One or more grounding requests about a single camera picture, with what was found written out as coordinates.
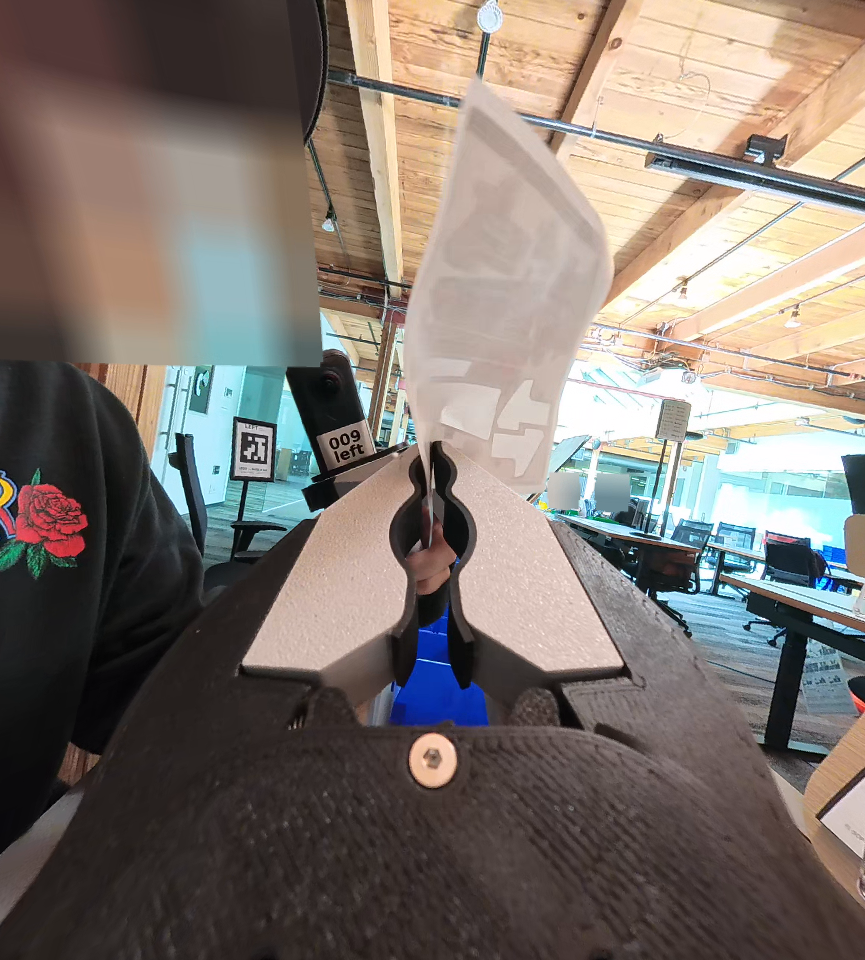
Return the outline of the black office chair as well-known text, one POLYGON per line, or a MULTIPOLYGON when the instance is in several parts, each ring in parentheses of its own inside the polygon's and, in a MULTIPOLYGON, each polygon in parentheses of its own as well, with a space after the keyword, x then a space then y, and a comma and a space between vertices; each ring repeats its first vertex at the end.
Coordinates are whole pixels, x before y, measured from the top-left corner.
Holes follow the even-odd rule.
MULTIPOLYGON (((777 538, 767 533, 763 547, 765 566, 762 580, 770 580, 786 585, 815 588, 826 574, 826 560, 822 553, 812 549, 808 538, 777 538)), ((747 594, 746 608, 751 614, 772 615, 779 609, 774 601, 751 592, 747 594)), ((753 619, 742 625, 742 630, 750 631, 753 626, 776 626, 772 618, 753 619)), ((777 647, 777 641, 786 636, 785 627, 775 630, 768 644, 777 647)))
MULTIPOLYGON (((191 533, 200 554, 204 556, 208 532, 208 514, 196 465, 194 437, 190 434, 176 433, 175 443, 176 450, 169 453, 167 459, 181 476, 191 533)), ((231 558, 229 561, 209 566, 204 571, 203 591, 206 600, 212 599, 218 592, 246 577, 251 570, 251 566, 265 555, 263 550, 254 550, 250 547, 258 533, 288 531, 286 526, 278 523, 244 519, 247 487, 247 481, 243 481, 238 517, 230 523, 233 532, 231 558)))
POLYGON ((700 560, 712 536, 714 524, 697 520, 681 520, 670 539, 684 549, 668 545, 642 546, 636 574, 637 587, 692 637, 684 616, 659 597, 659 594, 699 594, 702 588, 700 560))

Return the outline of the paper sign on pole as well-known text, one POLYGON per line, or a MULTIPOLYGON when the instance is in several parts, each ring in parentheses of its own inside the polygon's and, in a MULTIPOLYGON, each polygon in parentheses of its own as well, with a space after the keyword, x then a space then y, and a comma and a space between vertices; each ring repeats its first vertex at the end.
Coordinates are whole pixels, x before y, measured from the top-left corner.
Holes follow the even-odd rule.
POLYGON ((662 496, 663 506, 659 514, 657 529, 660 536, 665 536, 669 522, 668 517, 679 479, 679 468, 683 447, 687 439, 691 410, 692 407, 689 402, 671 398, 664 399, 660 406, 655 437, 664 443, 672 444, 662 496))

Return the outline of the person's black sweater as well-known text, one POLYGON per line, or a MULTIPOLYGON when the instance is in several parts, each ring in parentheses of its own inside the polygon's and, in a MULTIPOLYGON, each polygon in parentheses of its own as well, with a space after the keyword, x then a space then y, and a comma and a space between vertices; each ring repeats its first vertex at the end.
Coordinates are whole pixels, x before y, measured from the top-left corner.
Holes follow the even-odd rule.
POLYGON ((0 361, 0 853, 70 743, 103 752, 201 595, 127 408, 69 364, 0 361))

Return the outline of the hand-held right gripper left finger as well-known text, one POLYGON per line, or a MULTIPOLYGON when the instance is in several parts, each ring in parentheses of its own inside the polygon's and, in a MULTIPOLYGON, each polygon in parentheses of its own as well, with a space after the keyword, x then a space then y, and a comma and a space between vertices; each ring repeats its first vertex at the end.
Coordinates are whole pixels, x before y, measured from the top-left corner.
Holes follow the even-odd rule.
POLYGON ((324 510, 243 657, 248 674, 340 690, 403 686, 416 660, 426 479, 418 446, 324 510))

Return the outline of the person's left hand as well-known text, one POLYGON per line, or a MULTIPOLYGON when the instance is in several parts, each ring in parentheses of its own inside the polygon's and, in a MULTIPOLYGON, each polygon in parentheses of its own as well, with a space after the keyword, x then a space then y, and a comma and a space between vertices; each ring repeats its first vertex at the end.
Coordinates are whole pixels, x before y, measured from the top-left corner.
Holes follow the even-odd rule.
POLYGON ((430 536, 429 546, 410 553, 404 560, 406 570, 415 581, 418 596, 431 596, 446 584, 457 560, 438 519, 431 522, 426 532, 430 536))

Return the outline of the blue plastic bin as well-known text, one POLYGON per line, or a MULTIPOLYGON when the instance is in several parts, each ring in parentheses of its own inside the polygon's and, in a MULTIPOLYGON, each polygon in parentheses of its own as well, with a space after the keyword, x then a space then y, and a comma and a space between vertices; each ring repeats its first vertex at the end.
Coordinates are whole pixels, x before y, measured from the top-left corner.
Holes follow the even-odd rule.
POLYGON ((448 614, 418 633, 415 665, 404 687, 394 687, 388 723, 394 726, 487 726, 487 703, 474 683, 461 688, 450 666, 448 614))

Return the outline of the tag sign on stand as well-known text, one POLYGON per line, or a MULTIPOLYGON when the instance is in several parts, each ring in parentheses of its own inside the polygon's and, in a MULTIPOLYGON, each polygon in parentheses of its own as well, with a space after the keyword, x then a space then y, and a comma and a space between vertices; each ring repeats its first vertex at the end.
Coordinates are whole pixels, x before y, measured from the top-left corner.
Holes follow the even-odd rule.
POLYGON ((276 426, 275 423, 233 416, 229 480, 242 485, 238 521, 244 518, 249 483, 271 483, 275 479, 276 426))

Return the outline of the hanging printed paper sheet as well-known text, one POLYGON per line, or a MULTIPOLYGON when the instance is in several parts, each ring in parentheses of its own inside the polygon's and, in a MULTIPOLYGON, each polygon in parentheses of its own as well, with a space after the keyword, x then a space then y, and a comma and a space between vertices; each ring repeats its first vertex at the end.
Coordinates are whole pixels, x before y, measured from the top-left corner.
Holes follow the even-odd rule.
POLYGON ((809 639, 800 690, 806 710, 815 715, 857 715, 840 651, 809 639))

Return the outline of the wooden office table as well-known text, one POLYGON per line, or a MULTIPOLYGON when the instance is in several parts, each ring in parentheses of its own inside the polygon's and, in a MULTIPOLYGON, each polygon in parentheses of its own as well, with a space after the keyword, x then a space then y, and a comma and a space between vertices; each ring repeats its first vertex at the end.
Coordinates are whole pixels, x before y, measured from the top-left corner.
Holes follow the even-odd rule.
POLYGON ((808 586, 726 575, 723 582, 748 592, 748 612, 786 629, 780 652, 764 735, 763 748, 823 759, 828 750, 792 741, 807 642, 822 642, 865 663, 865 616, 854 613, 853 600, 844 594, 808 586))
POLYGON ((630 574, 636 584, 636 573, 639 566, 639 552, 643 546, 669 546, 671 548, 684 549, 681 544, 672 541, 668 536, 659 536, 657 534, 643 533, 637 528, 629 525, 615 523, 613 521, 594 520, 578 516, 559 515, 559 521, 568 524, 577 534, 591 540, 593 546, 605 548, 607 546, 615 547, 628 553, 631 549, 635 552, 635 568, 630 574))

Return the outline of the black ceiling track rail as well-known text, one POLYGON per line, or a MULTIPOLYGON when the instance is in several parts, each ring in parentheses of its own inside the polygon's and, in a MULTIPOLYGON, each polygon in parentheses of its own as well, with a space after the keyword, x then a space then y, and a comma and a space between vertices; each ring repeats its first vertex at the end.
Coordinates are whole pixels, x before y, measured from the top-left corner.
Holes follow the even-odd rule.
POLYGON ((815 206, 865 214, 865 187, 713 152, 654 143, 646 169, 739 191, 759 191, 815 206))

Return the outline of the ceiling metal pipe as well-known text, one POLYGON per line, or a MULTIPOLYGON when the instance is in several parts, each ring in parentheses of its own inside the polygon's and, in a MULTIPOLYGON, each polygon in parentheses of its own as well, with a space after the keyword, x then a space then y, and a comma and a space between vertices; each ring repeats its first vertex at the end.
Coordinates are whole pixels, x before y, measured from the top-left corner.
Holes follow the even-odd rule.
MULTIPOLYGON (((463 104, 463 99, 460 97, 410 87, 391 81, 367 78, 350 71, 337 68, 328 69, 327 80, 331 84, 339 85, 348 89, 369 91, 380 94, 390 94, 401 99, 452 110, 458 110, 463 104)), ((614 146, 627 147, 643 152, 649 152, 654 150, 655 147, 659 146, 659 143, 656 140, 636 138, 626 134, 615 133, 599 127, 577 125, 561 121, 559 119, 543 117, 523 111, 517 111, 517 114, 526 123, 554 134, 574 136, 582 139, 600 140, 614 146)))

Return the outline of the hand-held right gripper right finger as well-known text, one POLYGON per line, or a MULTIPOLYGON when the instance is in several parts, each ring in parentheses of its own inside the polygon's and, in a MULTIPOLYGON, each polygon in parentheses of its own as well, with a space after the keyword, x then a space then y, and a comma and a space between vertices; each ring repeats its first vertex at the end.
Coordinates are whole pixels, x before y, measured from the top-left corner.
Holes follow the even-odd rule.
POLYGON ((458 558, 448 642, 459 685, 556 690, 614 678, 624 660, 545 516, 450 444, 430 449, 458 558))

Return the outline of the white sticker sheet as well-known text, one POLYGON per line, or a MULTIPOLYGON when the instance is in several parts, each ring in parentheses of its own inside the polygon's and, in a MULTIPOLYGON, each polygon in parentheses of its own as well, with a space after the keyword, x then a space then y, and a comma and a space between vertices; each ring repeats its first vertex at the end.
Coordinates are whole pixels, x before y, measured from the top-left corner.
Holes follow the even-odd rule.
POLYGON ((428 471, 461 451, 519 495, 541 492, 559 404, 614 267, 597 212, 537 133, 480 79, 404 324, 404 375, 428 471))

